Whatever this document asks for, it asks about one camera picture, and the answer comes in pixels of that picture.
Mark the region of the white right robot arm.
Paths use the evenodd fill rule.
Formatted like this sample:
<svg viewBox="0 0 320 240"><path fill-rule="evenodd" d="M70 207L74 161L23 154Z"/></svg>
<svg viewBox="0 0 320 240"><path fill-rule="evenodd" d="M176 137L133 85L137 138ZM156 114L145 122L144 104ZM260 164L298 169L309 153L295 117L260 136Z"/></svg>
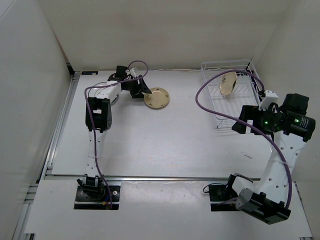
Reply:
<svg viewBox="0 0 320 240"><path fill-rule="evenodd" d="M266 168L259 181L235 173L229 176L224 193L236 200L235 208L268 225L289 218L293 182L292 172L298 156L311 139L316 121L307 116L309 98L298 93L286 95L283 104L267 91L261 106L243 105L232 130L245 134L252 121L251 133L265 137L272 145Z"/></svg>

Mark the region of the beige plate front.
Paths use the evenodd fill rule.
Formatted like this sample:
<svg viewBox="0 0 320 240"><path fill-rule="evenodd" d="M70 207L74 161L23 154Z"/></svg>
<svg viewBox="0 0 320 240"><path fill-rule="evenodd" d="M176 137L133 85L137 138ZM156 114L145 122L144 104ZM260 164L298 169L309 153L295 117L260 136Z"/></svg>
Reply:
<svg viewBox="0 0 320 240"><path fill-rule="evenodd" d="M167 90L161 87L153 87L151 93L144 94L144 103L152 109L164 108L170 102L170 95Z"/></svg>

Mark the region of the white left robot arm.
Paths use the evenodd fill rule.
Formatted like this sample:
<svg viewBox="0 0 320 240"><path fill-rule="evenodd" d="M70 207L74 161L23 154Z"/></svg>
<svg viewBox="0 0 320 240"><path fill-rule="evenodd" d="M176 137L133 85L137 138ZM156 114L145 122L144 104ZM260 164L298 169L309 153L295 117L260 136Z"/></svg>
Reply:
<svg viewBox="0 0 320 240"><path fill-rule="evenodd" d="M150 94L143 77L138 75L136 68L118 65L116 72L107 81L99 82L84 90L85 125L89 133L89 150L87 169L78 184L82 191L93 200L100 200L109 195L110 187L103 176L98 162L107 131L112 126L112 105L122 91L128 91L133 99L143 98Z"/></svg>

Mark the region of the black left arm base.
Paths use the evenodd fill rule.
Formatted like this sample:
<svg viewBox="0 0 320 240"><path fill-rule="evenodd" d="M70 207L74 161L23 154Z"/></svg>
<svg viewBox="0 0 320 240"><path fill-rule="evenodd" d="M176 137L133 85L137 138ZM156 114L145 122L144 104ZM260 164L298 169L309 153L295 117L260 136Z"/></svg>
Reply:
<svg viewBox="0 0 320 240"><path fill-rule="evenodd" d="M73 208L75 210L111 210L120 206L121 185L105 185L98 176L77 179Z"/></svg>

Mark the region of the beige plate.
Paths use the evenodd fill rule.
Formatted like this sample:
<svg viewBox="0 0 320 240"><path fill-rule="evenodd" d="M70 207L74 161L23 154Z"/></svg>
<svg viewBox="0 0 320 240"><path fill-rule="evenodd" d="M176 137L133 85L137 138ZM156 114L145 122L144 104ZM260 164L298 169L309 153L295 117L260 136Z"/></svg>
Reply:
<svg viewBox="0 0 320 240"><path fill-rule="evenodd" d="M153 87L151 93L144 94L144 103L152 109L164 108L170 102L170 95L167 90L161 87Z"/></svg>
<svg viewBox="0 0 320 240"><path fill-rule="evenodd" d="M229 95L235 88L237 82L237 74L232 71L222 75L219 84L220 93L224 96Z"/></svg>

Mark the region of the beige plate rear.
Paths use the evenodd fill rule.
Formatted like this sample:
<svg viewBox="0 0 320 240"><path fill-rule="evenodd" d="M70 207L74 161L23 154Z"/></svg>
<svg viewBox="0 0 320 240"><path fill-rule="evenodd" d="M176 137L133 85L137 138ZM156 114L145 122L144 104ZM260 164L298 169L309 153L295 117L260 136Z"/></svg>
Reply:
<svg viewBox="0 0 320 240"><path fill-rule="evenodd" d="M237 74L232 71L222 75L219 84L220 93L224 96L229 95L235 88L237 82Z"/></svg>

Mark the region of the white plate with dark rings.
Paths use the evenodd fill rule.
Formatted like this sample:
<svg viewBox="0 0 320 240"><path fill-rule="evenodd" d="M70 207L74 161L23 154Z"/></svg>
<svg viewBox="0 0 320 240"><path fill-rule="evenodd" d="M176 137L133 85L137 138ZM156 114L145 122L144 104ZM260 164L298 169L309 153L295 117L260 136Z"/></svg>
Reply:
<svg viewBox="0 0 320 240"><path fill-rule="evenodd" d="M116 81L103 81L95 84L87 95L91 98L109 99L112 105L117 101L121 91L121 85L116 84Z"/></svg>

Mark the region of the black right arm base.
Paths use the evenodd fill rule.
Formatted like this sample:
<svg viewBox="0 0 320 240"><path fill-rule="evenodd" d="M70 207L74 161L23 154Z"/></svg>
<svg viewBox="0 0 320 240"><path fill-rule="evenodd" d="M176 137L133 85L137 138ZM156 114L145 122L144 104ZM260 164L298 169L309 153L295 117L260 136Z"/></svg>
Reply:
<svg viewBox="0 0 320 240"><path fill-rule="evenodd" d="M214 182L203 187L202 192L209 195L211 212L236 212L237 193L227 185Z"/></svg>

